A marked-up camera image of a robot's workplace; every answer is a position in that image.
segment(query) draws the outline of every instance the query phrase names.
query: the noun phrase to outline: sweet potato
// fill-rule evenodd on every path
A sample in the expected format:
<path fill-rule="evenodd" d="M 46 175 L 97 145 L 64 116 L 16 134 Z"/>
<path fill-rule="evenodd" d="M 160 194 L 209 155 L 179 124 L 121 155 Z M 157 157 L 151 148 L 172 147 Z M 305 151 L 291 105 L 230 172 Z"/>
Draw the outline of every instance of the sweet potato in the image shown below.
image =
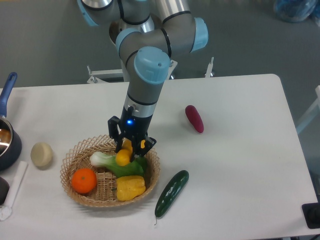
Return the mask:
<path fill-rule="evenodd" d="M 185 115 L 188 118 L 189 122 L 193 125 L 194 129 L 202 134 L 204 132 L 204 123 L 196 109 L 193 105 L 188 105 L 185 108 Z"/>

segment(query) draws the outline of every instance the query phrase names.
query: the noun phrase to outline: cooking pot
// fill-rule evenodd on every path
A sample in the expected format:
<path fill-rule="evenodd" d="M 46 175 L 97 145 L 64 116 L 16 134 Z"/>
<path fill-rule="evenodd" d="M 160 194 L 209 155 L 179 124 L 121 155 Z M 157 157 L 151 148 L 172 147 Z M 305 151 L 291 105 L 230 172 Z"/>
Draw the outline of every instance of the cooking pot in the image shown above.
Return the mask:
<path fill-rule="evenodd" d="M 0 95 L 0 171 L 9 168 L 18 159 L 22 149 L 19 135 L 7 117 L 7 102 L 17 80 L 17 73 L 9 74 Z"/>

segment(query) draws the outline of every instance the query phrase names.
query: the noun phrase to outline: lemon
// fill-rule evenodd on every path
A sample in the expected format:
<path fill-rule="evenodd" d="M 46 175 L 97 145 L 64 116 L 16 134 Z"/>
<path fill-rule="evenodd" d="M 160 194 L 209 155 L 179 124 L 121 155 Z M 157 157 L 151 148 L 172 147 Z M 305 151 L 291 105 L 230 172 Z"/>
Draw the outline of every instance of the lemon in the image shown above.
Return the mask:
<path fill-rule="evenodd" d="M 123 167 L 130 163 L 131 152 L 127 149 L 121 149 L 115 156 L 115 162 Z"/>

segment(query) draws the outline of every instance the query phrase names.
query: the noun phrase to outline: gray cylinder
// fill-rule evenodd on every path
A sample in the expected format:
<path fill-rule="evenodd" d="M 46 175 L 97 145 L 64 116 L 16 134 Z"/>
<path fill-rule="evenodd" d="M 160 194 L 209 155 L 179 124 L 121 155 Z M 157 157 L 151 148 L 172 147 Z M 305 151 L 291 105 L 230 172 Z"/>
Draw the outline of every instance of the gray cylinder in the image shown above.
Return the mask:
<path fill-rule="evenodd" d="M 171 61 L 156 47 L 143 47 L 134 54 L 127 65 L 130 75 L 128 96 L 141 105 L 155 105 L 168 76 Z"/>
<path fill-rule="evenodd" d="M 147 33 L 133 32 L 124 38 L 119 49 L 120 58 L 125 66 L 129 65 L 129 59 L 134 57 L 133 54 L 145 46 L 156 47 L 168 54 L 166 39 L 160 29 Z"/>
<path fill-rule="evenodd" d="M 94 10 L 86 7 L 86 12 L 91 19 L 98 25 L 109 24 L 120 18 L 120 10 L 117 1 L 113 0 L 112 3 L 103 10 Z"/>
<path fill-rule="evenodd" d="M 122 30 L 129 29 L 129 28 L 137 29 L 141 33 L 147 33 L 155 30 L 155 24 L 151 16 L 149 16 L 147 21 L 145 21 L 144 23 L 136 24 L 136 25 L 128 24 L 123 19 L 120 19 L 118 31 L 121 32 Z"/>
<path fill-rule="evenodd" d="M 123 16 L 121 18 L 128 24 L 139 25 L 150 16 L 149 1 L 122 0 Z"/>
<path fill-rule="evenodd" d="M 155 2 L 163 22 L 179 13 L 190 12 L 187 0 L 156 0 Z"/>
<path fill-rule="evenodd" d="M 163 24 L 163 29 L 170 41 L 172 56 L 191 52 L 196 35 L 196 24 L 190 13 L 169 19 Z"/>

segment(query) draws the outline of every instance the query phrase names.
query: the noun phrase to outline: orange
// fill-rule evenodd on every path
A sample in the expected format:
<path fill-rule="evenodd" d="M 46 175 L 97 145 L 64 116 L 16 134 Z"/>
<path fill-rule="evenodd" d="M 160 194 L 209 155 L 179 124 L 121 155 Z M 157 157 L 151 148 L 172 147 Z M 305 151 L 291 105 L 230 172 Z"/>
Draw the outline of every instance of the orange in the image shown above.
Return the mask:
<path fill-rule="evenodd" d="M 127 149 L 121 149 L 115 156 L 115 162 L 119 166 L 123 167 L 130 163 L 130 157 L 132 152 Z"/>
<path fill-rule="evenodd" d="M 90 168 L 81 168 L 72 176 L 71 186 L 79 194 L 87 194 L 97 185 L 97 176 Z"/>

